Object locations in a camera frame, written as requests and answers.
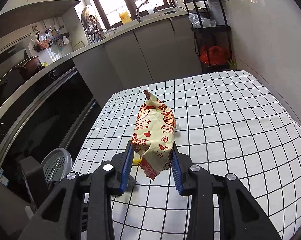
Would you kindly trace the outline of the black metal shelf rack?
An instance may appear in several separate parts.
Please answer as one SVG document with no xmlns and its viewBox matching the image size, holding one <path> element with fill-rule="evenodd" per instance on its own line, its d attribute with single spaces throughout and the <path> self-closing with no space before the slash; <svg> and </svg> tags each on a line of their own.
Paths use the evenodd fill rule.
<svg viewBox="0 0 301 240">
<path fill-rule="evenodd" d="M 209 0 L 181 0 L 181 1 L 185 5 L 188 15 L 190 12 L 192 12 L 198 14 L 198 16 L 201 15 L 204 18 L 214 19 L 207 3 Z M 193 28 L 191 25 L 191 30 L 193 31 L 193 35 L 194 35 L 194 49 L 199 59 L 200 49 L 202 48 L 202 46 L 208 46 L 208 47 L 220 46 L 222 48 L 225 48 L 229 52 L 230 58 L 228 59 L 227 64 L 222 64 L 217 66 L 206 65 L 203 62 L 201 62 L 199 59 L 201 70 L 204 74 L 229 70 L 234 65 L 233 51 L 231 45 L 231 27 L 227 22 L 222 1 L 221 0 L 217 0 L 217 1 L 218 1 L 219 9 L 221 10 L 224 23 L 219 24 L 216 20 L 215 27 L 201 28 L 201 29 Z"/>
</svg>

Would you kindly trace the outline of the blue energy label sticker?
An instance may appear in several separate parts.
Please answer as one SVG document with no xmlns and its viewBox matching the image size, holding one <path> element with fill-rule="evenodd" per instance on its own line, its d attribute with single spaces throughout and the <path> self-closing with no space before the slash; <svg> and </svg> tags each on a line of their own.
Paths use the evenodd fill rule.
<svg viewBox="0 0 301 240">
<path fill-rule="evenodd" d="M 9 180 L 3 175 L 3 168 L 0 168 L 0 183 L 5 187 L 7 187 L 9 183 Z"/>
</svg>

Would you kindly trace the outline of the orange plastic bag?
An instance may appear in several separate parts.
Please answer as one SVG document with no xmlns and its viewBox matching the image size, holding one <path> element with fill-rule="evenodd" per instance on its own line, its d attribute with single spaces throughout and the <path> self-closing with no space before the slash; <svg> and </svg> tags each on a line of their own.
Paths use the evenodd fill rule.
<svg viewBox="0 0 301 240">
<path fill-rule="evenodd" d="M 227 64 L 230 58 L 229 52 L 220 46 L 202 46 L 199 59 L 206 65 L 217 66 Z"/>
</svg>

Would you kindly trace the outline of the clear white plastic bag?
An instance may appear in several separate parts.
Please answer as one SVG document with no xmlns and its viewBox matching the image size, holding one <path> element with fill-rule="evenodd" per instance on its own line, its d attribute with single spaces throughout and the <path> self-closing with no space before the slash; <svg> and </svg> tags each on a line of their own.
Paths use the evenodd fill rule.
<svg viewBox="0 0 301 240">
<path fill-rule="evenodd" d="M 188 15 L 188 19 L 193 28 L 201 29 L 201 28 L 210 28 L 216 26 L 216 20 L 211 18 L 204 18 L 201 15 L 190 12 Z"/>
</svg>

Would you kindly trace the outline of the grey kitchen cabinets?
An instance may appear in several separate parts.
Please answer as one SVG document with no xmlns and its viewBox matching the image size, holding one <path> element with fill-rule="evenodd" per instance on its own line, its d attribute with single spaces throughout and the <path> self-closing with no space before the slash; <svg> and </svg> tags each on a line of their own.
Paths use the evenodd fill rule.
<svg viewBox="0 0 301 240">
<path fill-rule="evenodd" d="M 73 62 L 101 107 L 122 90 L 202 74 L 182 12 L 127 27 L 75 51 Z"/>
</svg>

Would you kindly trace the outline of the yellow container on windowsill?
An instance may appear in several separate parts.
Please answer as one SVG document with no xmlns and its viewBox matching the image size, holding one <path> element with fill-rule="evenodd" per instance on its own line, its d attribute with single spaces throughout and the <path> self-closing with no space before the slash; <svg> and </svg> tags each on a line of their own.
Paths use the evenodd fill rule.
<svg viewBox="0 0 301 240">
<path fill-rule="evenodd" d="M 121 19 L 122 24 L 126 24 L 126 23 L 131 22 L 131 17 L 130 17 L 130 15 L 129 15 L 129 13 L 127 11 L 120 12 L 119 13 L 119 17 Z"/>
</svg>

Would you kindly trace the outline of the grey perforated trash basket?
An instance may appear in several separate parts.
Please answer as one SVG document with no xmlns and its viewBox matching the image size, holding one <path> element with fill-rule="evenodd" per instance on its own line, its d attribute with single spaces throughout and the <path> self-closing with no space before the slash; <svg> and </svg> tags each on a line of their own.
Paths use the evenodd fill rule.
<svg viewBox="0 0 301 240">
<path fill-rule="evenodd" d="M 71 172 L 73 162 L 71 154 L 64 148 L 56 148 L 52 150 L 41 162 L 44 172 L 45 182 L 62 180 Z"/>
</svg>

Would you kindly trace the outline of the white black grid tablecloth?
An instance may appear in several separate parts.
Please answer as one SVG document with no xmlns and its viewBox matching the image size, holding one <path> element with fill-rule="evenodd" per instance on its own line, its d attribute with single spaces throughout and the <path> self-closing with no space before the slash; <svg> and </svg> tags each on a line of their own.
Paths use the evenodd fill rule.
<svg viewBox="0 0 301 240">
<path fill-rule="evenodd" d="M 179 152 L 212 174 L 234 173 L 269 216 L 282 239 L 301 226 L 301 125 L 257 78 L 243 70 L 197 75 L 113 94 L 90 128 L 72 170 L 92 173 L 125 150 L 143 90 L 176 118 Z M 154 181 L 140 167 L 136 186 L 112 197 L 116 239 L 186 239 L 191 197 L 176 191 L 171 170 Z"/>
</svg>

